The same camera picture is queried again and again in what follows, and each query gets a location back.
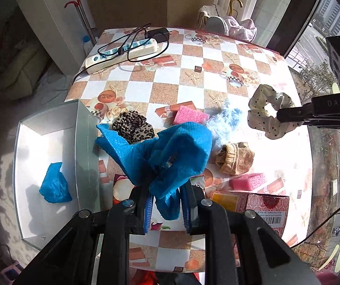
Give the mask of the blue cloth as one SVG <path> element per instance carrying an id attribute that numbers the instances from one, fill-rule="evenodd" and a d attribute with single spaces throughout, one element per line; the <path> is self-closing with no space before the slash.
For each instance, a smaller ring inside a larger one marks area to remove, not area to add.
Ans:
<path id="1" fill-rule="evenodd" d="M 48 203 L 66 203 L 72 201 L 68 182 L 60 171 L 62 162 L 51 163 L 48 167 L 39 193 Z"/>
<path id="2" fill-rule="evenodd" d="M 204 125 L 186 122 L 157 137 L 129 144 L 116 131 L 97 125 L 95 143 L 108 153 L 135 186 L 147 186 L 156 207 L 168 221 L 180 215 L 180 191 L 189 178 L 203 173 L 212 148 L 212 133 Z"/>

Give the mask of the cream polka dot scrunchie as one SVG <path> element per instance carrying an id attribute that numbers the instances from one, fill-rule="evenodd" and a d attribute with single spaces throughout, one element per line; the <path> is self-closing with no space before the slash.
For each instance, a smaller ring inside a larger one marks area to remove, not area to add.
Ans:
<path id="1" fill-rule="evenodd" d="M 280 109 L 294 107 L 294 102 L 286 93 L 278 93 L 267 84 L 260 84 L 249 101 L 247 115 L 248 126 L 263 131 L 271 140 L 282 138 L 285 134 L 294 131 L 303 125 L 302 122 L 281 122 L 275 115 L 271 115 L 267 108 L 278 112 Z"/>

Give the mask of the floral tissue pack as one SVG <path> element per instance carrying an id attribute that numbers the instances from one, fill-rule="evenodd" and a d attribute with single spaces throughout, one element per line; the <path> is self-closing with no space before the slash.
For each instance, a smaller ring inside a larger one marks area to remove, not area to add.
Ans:
<path id="1" fill-rule="evenodd" d="M 180 214 L 173 221 L 166 221 L 160 215 L 156 200 L 147 187 L 131 189 L 129 198 L 124 201 L 134 204 L 134 210 L 127 221 L 129 233 L 145 235 L 151 230 L 166 230 L 185 231 L 190 235 L 201 234 L 198 202 L 205 198 L 203 186 L 202 176 L 195 176 L 179 188 Z"/>

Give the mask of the red bag under table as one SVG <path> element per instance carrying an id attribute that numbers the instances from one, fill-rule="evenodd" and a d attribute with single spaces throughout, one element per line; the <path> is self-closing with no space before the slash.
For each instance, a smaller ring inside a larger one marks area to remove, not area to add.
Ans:
<path id="1" fill-rule="evenodd" d="M 129 269 L 130 285 L 157 285 L 158 279 L 153 271 Z"/>

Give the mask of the pink sponge lower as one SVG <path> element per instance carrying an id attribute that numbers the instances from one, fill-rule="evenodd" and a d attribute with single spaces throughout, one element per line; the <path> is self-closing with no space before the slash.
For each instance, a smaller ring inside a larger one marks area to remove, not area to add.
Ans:
<path id="1" fill-rule="evenodd" d="M 265 177 L 261 173 L 243 174 L 233 177 L 229 181 L 229 186 L 233 190 L 252 191 L 265 183 Z"/>

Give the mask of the pink sponge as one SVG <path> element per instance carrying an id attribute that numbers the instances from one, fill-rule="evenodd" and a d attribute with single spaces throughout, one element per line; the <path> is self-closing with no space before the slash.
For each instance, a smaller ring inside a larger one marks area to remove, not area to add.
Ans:
<path id="1" fill-rule="evenodd" d="M 209 118 L 210 116 L 207 113 L 181 105 L 175 115 L 173 124 L 178 125 L 186 122 L 204 124 Z"/>
<path id="2" fill-rule="evenodd" d="M 265 183 L 265 177 L 261 173 L 243 174 L 233 177 L 229 181 L 229 186 L 233 190 L 252 191 Z"/>

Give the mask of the person's dark trouser leg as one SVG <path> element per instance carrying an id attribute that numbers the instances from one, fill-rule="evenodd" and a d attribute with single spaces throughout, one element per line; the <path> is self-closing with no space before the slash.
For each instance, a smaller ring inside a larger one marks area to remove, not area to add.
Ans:
<path id="1" fill-rule="evenodd" d="M 159 285 L 201 285 L 194 273 L 156 272 Z"/>

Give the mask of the tan beige sock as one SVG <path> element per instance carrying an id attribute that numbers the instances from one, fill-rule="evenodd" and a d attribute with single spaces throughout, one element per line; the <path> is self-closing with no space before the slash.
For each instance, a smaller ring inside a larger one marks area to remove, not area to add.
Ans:
<path id="1" fill-rule="evenodd" d="M 228 143 L 222 146 L 215 157 L 220 172 L 231 176 L 247 173 L 253 165 L 254 152 L 247 142 Z"/>

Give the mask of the red patterned tissue box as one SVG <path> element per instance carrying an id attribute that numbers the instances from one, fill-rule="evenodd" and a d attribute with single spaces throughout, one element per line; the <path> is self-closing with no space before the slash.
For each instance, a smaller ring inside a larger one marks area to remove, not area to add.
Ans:
<path id="1" fill-rule="evenodd" d="M 289 196 L 215 191 L 211 193 L 210 199 L 231 212 L 254 210 L 282 237 L 289 211 Z"/>

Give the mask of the checkered plastic tablecloth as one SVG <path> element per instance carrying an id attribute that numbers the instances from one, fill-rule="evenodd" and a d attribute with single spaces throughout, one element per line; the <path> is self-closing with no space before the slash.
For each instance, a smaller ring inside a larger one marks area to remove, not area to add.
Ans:
<path id="1" fill-rule="evenodd" d="M 83 63 L 68 100 L 80 100 L 113 136 L 160 143 L 188 129 L 211 135 L 205 168 L 189 177 L 228 210 L 252 209 L 289 245 L 307 235 L 312 157 L 306 126 L 276 121 L 300 105 L 285 59 L 271 50 L 210 33 L 171 29 L 152 55 L 144 34 L 106 30 Z"/>

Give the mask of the light blue fluffy scrunchie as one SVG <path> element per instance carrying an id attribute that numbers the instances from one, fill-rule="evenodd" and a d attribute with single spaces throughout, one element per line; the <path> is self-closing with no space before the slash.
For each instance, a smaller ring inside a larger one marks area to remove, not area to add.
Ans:
<path id="1" fill-rule="evenodd" d="M 218 150 L 230 142 L 241 117 L 242 111 L 226 99 L 219 112 L 204 123 L 212 134 L 212 150 Z"/>

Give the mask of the pink sponge upper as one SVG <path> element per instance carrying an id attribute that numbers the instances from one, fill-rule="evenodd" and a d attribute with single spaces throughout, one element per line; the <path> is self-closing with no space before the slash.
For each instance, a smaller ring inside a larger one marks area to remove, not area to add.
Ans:
<path id="1" fill-rule="evenodd" d="M 175 115 L 173 124 L 178 125 L 186 122 L 204 124 L 209 118 L 210 116 L 207 113 L 181 105 Z"/>

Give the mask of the leopard print scrunchie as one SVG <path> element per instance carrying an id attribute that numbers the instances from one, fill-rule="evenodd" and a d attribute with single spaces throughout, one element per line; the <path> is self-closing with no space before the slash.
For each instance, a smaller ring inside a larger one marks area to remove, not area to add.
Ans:
<path id="1" fill-rule="evenodd" d="M 147 123 L 146 117 L 137 111 L 127 111 L 119 114 L 112 124 L 112 130 L 116 131 L 129 144 L 155 137 L 152 125 Z"/>

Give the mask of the grey storage box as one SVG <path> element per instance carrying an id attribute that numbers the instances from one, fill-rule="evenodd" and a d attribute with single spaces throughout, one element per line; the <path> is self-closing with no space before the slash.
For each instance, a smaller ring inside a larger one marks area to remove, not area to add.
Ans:
<path id="1" fill-rule="evenodd" d="M 97 120 L 79 100 L 19 122 L 14 204 L 23 242 L 37 250 L 80 210 L 100 211 Z"/>

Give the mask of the chair with pink clothes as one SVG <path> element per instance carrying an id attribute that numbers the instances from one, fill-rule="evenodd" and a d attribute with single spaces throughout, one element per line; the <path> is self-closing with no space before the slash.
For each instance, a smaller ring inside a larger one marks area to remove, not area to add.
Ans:
<path id="1" fill-rule="evenodd" d="M 254 41 L 257 28 L 252 19 L 237 21 L 227 15 L 218 5 L 204 5 L 198 13 L 197 29 L 239 40 Z"/>

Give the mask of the white power strip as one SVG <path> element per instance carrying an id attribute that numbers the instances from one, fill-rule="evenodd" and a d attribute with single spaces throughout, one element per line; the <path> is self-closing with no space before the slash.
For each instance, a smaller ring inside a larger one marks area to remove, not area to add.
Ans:
<path id="1" fill-rule="evenodd" d="M 103 70 L 110 66 L 128 61 L 128 58 L 136 59 L 153 55 L 158 51 L 158 43 L 154 39 L 143 39 L 131 44 L 124 44 L 106 52 L 88 57 L 85 61 L 85 70 L 88 74 Z"/>

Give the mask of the black power adapter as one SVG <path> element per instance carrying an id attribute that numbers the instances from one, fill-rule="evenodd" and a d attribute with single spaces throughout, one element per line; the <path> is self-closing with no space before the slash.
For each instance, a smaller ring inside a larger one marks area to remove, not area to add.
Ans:
<path id="1" fill-rule="evenodd" d="M 167 43 L 169 37 L 170 32 L 167 28 L 156 28 L 154 30 L 145 31 L 145 38 L 154 39 L 157 43 Z"/>

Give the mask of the plastic bottle blue cap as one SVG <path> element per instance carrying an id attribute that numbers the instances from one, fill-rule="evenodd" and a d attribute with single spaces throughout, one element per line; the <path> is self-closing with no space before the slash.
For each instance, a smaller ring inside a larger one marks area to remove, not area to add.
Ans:
<path id="1" fill-rule="evenodd" d="M 89 38 L 88 35 L 85 35 L 83 37 L 83 49 L 84 49 L 86 56 L 88 56 L 90 54 L 91 50 L 93 49 L 93 44 L 92 44 L 91 39 Z"/>

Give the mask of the white cabinet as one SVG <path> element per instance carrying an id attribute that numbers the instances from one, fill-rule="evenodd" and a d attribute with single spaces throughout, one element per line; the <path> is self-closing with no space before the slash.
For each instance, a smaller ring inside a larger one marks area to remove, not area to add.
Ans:
<path id="1" fill-rule="evenodd" d="M 16 0 L 30 27 L 46 52 L 65 75 L 74 75 L 86 54 L 83 37 L 87 34 L 74 0 Z"/>

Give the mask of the red handled pole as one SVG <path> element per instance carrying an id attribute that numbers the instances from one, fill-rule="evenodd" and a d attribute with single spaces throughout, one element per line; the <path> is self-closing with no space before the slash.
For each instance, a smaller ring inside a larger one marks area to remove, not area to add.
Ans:
<path id="1" fill-rule="evenodd" d="M 87 31 L 87 34 L 90 38 L 90 41 L 92 43 L 93 46 L 96 45 L 97 43 L 97 40 L 96 40 L 96 37 L 94 36 L 94 33 L 93 33 L 93 30 L 91 28 L 91 25 L 87 19 L 87 16 L 86 16 L 86 13 L 85 13 L 85 10 L 82 6 L 82 2 L 81 0 L 72 0 L 72 1 L 69 1 L 67 2 L 65 5 L 64 5 L 64 8 L 67 8 L 68 5 L 74 5 L 75 6 L 75 9 L 78 13 L 78 16 L 82 22 L 82 24 L 84 25 L 84 28 L 86 29 Z"/>

